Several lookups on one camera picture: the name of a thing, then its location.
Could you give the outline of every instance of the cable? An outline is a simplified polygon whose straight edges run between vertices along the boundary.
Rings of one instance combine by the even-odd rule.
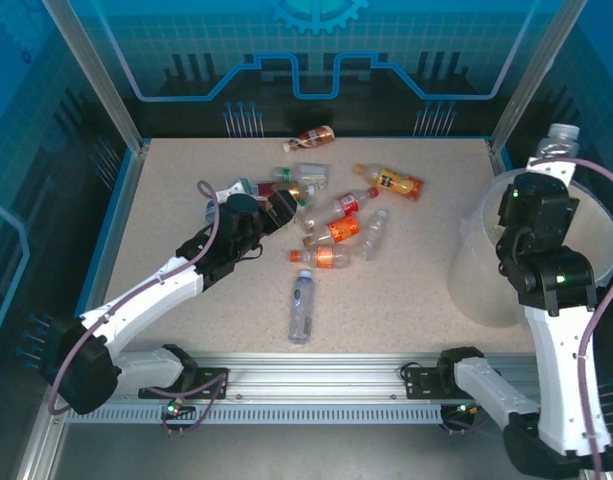
[[[518,265],[517,261],[517,247],[519,246],[519,239],[526,235],[527,233],[531,233],[532,230],[529,227],[521,227],[519,230],[515,232],[515,238],[513,238],[513,247],[510,251],[511,258],[515,265]]]
[[[594,170],[595,172],[603,175],[610,182],[613,183],[613,172],[608,170],[606,167],[601,165],[597,165],[588,160],[582,160],[580,158],[552,158],[552,159],[543,159],[536,160],[531,165],[541,165],[544,163],[551,162],[569,162],[574,163],[576,165],[580,165],[582,167],[589,168]],[[593,458],[593,469],[595,472],[595,480],[601,479],[602,472],[602,457],[599,454],[599,447],[597,446],[597,438],[595,432],[595,425],[593,424],[593,418],[590,408],[590,395],[588,393],[588,380],[586,378],[586,351],[588,349],[588,344],[590,343],[590,339],[593,336],[593,332],[599,323],[602,315],[606,311],[608,304],[613,300],[613,284],[608,289],[606,296],[599,303],[593,316],[591,317],[588,325],[586,325],[586,329],[582,335],[582,339],[579,343],[579,351],[577,353],[577,376],[579,377],[579,395],[581,398],[582,404],[582,414],[584,417],[584,426],[587,430],[586,436],[588,437],[588,443],[590,445],[591,456]]]
[[[411,367],[413,365],[417,365],[419,368],[424,368],[424,367],[422,367],[421,363],[418,363],[418,362],[408,362],[408,363],[402,365],[402,368],[399,369],[399,378],[401,378],[406,383],[410,382],[410,379],[404,377],[404,370],[406,370],[408,367]]]
[[[259,247],[257,247],[257,248],[259,248],[259,254],[256,257],[244,257],[244,258],[240,258],[239,260],[237,260],[237,263],[243,262],[244,260],[257,260],[264,253],[264,246],[260,243]]]
[[[199,190],[199,193],[201,193],[206,198],[210,198],[215,203],[215,205],[219,204],[217,200],[217,193],[215,192],[215,189],[210,186],[210,184],[200,180],[199,182],[197,182],[197,190]],[[84,332],[84,334],[79,338],[79,340],[77,340],[75,345],[73,345],[73,348],[71,348],[68,354],[66,355],[66,358],[64,359],[61,366],[59,367],[59,370],[57,371],[57,375],[55,375],[55,380],[53,380],[53,385],[51,386],[50,392],[48,394],[48,412],[51,415],[61,415],[62,413],[65,413],[68,410],[70,410],[70,406],[66,406],[66,407],[57,409],[55,408],[55,404],[57,403],[57,396],[59,395],[59,387],[62,384],[62,380],[64,379],[64,375],[66,374],[66,370],[68,370],[68,367],[70,367],[70,364],[75,358],[75,355],[77,355],[77,353],[82,348],[84,343],[86,343],[86,341],[93,335],[93,333],[95,333],[95,331],[99,327],[101,327],[105,323],[108,323],[110,321],[110,317],[115,315],[115,313],[117,313],[117,310],[119,310],[121,307],[126,305],[129,301],[131,301],[137,295],[145,292],[152,286],[158,285],[160,284],[160,282],[163,282],[169,279],[170,277],[177,275],[178,273],[186,270],[189,266],[194,265],[197,262],[199,262],[204,257],[204,255],[208,253],[208,250],[210,250],[210,247],[213,245],[213,242],[215,241],[215,237],[217,236],[218,228],[219,228],[219,208],[216,208],[215,209],[215,221],[213,222],[213,228],[210,232],[210,236],[208,237],[208,240],[206,241],[206,245],[204,245],[204,248],[202,248],[202,250],[197,255],[195,255],[195,257],[193,257],[187,263],[184,263],[183,265],[180,265],[179,267],[171,270],[170,272],[165,273],[161,277],[154,278],[150,280],[149,282],[146,282],[145,284],[135,288],[135,290],[131,291],[124,297],[120,298],[117,301],[117,303],[115,303],[112,307],[110,307],[104,315],[99,317],[99,319],[97,319],[97,321],[86,332]]]
[[[162,417],[162,427],[165,428],[166,430],[168,430],[168,434],[169,435],[172,434],[173,432],[175,432],[175,433],[178,433],[180,436],[183,436],[184,433],[189,433],[189,432],[192,432],[193,430],[195,430],[197,427],[199,427],[203,423],[203,421],[208,416],[208,413],[210,412],[211,408],[213,408],[213,404],[215,403],[215,400],[217,399],[217,396],[219,395],[219,392],[222,389],[222,386],[224,385],[224,381],[225,380],[226,380],[226,375],[224,375],[222,373],[222,374],[216,376],[215,378],[213,378],[210,382],[206,382],[204,385],[191,390],[191,392],[195,391],[195,393],[197,393],[197,392],[199,392],[201,390],[205,390],[206,388],[211,387],[216,382],[219,382],[219,385],[217,385],[217,388],[213,392],[213,395],[210,397],[210,402],[208,402],[208,405],[206,406],[206,408],[204,409],[204,411],[202,412],[200,417],[190,427],[188,427],[188,428],[180,427],[178,430],[174,429],[174,428],[170,428],[168,426],[168,423],[166,422],[166,415],[164,415]],[[151,392],[159,393],[160,395],[172,396],[172,397],[175,397],[175,398],[179,398],[179,394],[178,393],[176,393],[176,394],[169,394],[168,392],[164,392],[163,390],[158,390],[156,388],[149,388],[148,390],[150,390]]]

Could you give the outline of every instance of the juice bottle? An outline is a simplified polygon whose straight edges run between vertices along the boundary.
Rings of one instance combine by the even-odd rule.
[[[369,185],[387,188],[409,200],[417,200],[424,182],[419,178],[402,175],[382,165],[355,165],[357,175],[361,175]]]

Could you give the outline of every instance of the red bottle label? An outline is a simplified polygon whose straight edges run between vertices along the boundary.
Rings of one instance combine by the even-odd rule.
[[[357,202],[355,195],[350,192],[337,197],[337,201],[344,209],[344,215],[346,216],[359,211],[359,203]]]

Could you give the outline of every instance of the water bottle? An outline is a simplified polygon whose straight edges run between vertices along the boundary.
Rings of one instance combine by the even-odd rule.
[[[377,195],[379,195],[379,190],[375,187],[368,190],[346,192],[323,207],[313,208],[300,215],[302,226],[307,232],[312,232],[338,218],[344,218],[358,212],[368,200],[377,197]]]
[[[537,158],[575,158],[579,152],[578,136],[579,127],[553,123],[548,129],[548,136],[537,145],[535,156]]]
[[[346,268],[350,265],[350,247],[332,245],[312,247],[306,250],[292,250],[290,261],[307,263],[311,268]]]
[[[313,328],[313,306],[315,300],[315,282],[310,270],[299,272],[293,286],[290,321],[288,325],[288,340],[300,345],[310,339]]]
[[[298,163],[293,168],[275,167],[272,179],[275,182],[298,182],[301,185],[328,186],[328,165],[321,163]]]
[[[382,244],[388,212],[377,210],[368,225],[364,227],[362,236],[357,239],[353,253],[363,260],[373,260]]]

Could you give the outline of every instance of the blue circuit graphic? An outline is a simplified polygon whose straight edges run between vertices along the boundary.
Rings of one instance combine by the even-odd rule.
[[[367,0],[269,0],[275,20],[283,20],[286,28],[297,27],[299,33],[322,30],[333,33],[335,27],[346,28],[349,19],[359,18],[358,10],[368,6]]]

